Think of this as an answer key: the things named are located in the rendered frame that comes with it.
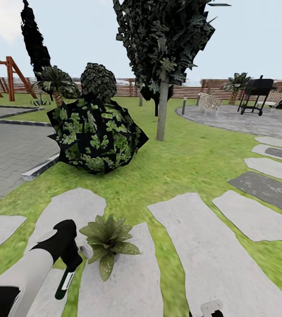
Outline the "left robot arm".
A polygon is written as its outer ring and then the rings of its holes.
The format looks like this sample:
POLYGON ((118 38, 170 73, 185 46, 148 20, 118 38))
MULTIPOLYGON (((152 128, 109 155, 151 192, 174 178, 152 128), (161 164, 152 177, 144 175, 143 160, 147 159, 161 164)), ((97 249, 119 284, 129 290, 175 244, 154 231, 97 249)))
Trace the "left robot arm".
POLYGON ((43 234, 38 244, 15 265, 0 275, 0 317, 26 317, 41 286, 55 262, 62 258, 73 272, 83 261, 94 255, 86 240, 75 242, 76 224, 64 220, 43 234))

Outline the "insectifuge atomizer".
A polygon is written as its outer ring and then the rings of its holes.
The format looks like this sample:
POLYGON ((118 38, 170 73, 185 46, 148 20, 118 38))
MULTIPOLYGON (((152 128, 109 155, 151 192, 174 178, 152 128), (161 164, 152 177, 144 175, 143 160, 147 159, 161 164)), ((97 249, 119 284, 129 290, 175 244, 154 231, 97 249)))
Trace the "insectifuge atomizer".
POLYGON ((70 269, 67 267, 65 272, 64 272, 64 275, 60 281, 57 292, 55 293, 55 298, 57 300, 63 299, 63 297, 65 296, 65 294, 69 288, 69 285, 72 281, 73 275, 74 275, 74 271, 71 272, 70 269))

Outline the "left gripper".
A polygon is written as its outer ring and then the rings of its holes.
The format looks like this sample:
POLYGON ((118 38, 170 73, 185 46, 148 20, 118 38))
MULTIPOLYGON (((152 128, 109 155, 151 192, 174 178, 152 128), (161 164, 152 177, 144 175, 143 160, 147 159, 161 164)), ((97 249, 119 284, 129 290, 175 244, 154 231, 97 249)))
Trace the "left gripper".
POLYGON ((76 269, 76 267, 80 265, 81 262, 83 261, 82 257, 78 253, 76 244, 75 244, 75 247, 71 251, 69 252, 65 251, 61 255, 63 262, 66 264, 66 266, 70 269, 71 272, 73 272, 76 269))

